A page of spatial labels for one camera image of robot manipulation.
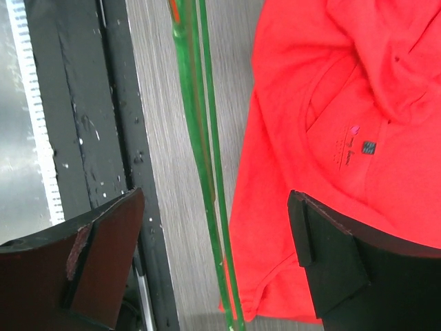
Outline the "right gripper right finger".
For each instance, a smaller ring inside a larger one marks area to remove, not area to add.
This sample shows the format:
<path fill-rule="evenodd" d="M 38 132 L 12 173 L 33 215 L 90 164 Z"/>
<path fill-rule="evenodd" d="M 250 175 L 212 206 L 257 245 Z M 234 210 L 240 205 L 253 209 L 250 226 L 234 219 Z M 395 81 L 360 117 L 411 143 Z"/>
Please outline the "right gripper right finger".
<path fill-rule="evenodd" d="M 439 330 L 440 250 L 407 241 L 292 191 L 289 221 L 326 330 Z"/>

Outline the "red tank top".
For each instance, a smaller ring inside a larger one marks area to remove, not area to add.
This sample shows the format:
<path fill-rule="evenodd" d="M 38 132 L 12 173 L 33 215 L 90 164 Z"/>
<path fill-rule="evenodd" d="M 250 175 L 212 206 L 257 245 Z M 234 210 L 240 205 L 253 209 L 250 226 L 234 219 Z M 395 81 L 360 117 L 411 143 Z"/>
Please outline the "red tank top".
<path fill-rule="evenodd" d="M 229 222 L 240 304 L 315 323 L 287 201 L 440 247 L 440 2 L 266 1 Z"/>

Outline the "green clothes hanger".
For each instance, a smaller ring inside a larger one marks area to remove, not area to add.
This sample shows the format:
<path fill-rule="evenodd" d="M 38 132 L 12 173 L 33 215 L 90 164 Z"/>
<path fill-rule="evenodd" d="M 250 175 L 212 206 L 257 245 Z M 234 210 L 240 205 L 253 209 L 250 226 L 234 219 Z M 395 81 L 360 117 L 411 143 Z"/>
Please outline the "green clothes hanger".
<path fill-rule="evenodd" d="M 187 131 L 228 330 L 245 330 L 229 237 L 205 1 L 169 1 Z"/>

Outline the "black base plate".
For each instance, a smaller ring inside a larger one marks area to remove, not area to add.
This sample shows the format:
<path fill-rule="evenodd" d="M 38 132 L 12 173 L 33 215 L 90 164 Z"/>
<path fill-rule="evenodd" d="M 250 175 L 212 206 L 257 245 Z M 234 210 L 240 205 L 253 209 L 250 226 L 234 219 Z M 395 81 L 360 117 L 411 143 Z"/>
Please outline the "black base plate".
<path fill-rule="evenodd" d="M 126 2 L 26 1 L 25 13 L 65 218 L 144 195 L 115 330 L 178 330 Z"/>

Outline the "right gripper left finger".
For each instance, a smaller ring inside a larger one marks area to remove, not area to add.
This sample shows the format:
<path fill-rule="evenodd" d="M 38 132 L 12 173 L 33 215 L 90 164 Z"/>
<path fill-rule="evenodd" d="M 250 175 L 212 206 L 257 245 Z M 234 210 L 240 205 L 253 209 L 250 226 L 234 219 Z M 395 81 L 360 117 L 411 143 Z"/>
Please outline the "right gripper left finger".
<path fill-rule="evenodd" d="M 140 188 L 1 245 L 2 330 L 114 330 L 143 223 Z"/>

